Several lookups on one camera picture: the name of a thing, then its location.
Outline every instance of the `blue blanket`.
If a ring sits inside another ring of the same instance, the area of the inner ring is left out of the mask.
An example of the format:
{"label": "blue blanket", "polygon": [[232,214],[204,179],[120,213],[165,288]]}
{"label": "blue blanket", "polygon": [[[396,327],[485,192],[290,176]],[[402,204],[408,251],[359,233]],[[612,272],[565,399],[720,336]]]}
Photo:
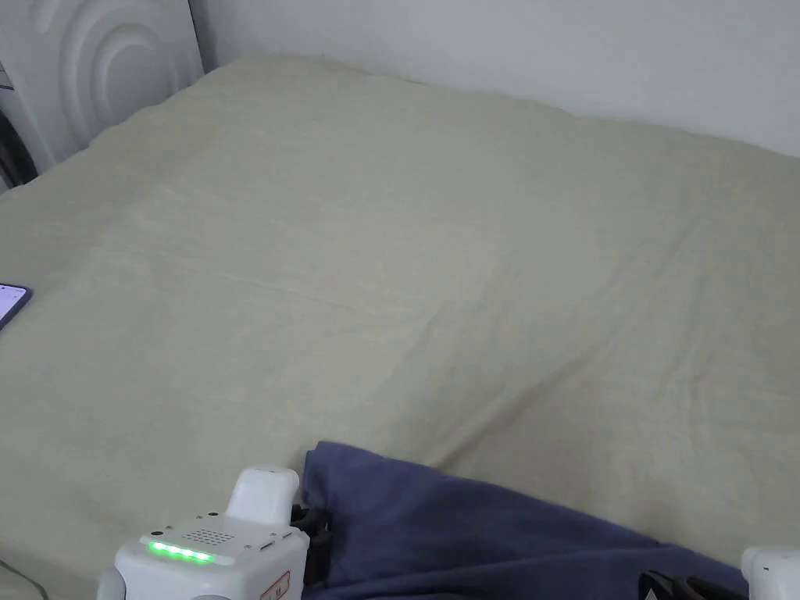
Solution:
{"label": "blue blanket", "polygon": [[304,500],[333,514],[325,586],[305,598],[636,600],[645,570],[746,593],[733,567],[501,487],[321,442]]}

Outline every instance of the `smartphone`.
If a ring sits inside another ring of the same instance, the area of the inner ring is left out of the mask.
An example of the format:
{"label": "smartphone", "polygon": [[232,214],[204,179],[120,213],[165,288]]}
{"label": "smartphone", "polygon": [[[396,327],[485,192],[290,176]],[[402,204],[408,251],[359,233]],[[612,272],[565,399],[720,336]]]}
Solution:
{"label": "smartphone", "polygon": [[14,318],[33,294],[33,291],[26,287],[0,283],[0,329]]}

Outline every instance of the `speaker grille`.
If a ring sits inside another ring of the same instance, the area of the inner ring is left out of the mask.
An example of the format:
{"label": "speaker grille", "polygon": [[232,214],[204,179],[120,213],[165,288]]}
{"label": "speaker grille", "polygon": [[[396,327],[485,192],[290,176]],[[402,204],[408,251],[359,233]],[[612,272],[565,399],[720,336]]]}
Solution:
{"label": "speaker grille", "polygon": [[207,544],[208,546],[219,546],[220,544],[229,542],[236,536],[225,534],[221,531],[199,529],[197,531],[193,531],[190,534],[182,535],[181,537],[183,539],[191,540],[192,542],[200,542],[201,544]]}

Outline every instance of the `led indicator strip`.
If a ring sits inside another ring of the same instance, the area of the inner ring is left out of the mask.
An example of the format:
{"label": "led indicator strip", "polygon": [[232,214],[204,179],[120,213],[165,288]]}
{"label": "led indicator strip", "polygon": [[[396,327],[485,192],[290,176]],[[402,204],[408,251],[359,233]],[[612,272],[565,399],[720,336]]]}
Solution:
{"label": "led indicator strip", "polygon": [[187,558],[196,562],[214,562],[214,557],[205,552],[195,552],[188,548],[178,548],[171,544],[162,544],[161,542],[152,542],[150,549],[156,554],[161,556],[169,556],[171,558]]}

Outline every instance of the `white plastic casing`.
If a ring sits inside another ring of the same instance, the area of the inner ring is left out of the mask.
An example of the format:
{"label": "white plastic casing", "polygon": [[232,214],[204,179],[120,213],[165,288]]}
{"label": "white plastic casing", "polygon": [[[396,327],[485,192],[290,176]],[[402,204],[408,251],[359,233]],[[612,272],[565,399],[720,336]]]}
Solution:
{"label": "white plastic casing", "polygon": [[[300,600],[309,538],[289,525],[298,487],[291,470],[253,467],[240,476],[225,514],[201,514],[128,542],[115,562],[125,599]],[[156,551],[153,543],[213,561]]]}
{"label": "white plastic casing", "polygon": [[742,556],[742,575],[750,584],[750,600],[800,598],[800,549],[756,546]]}

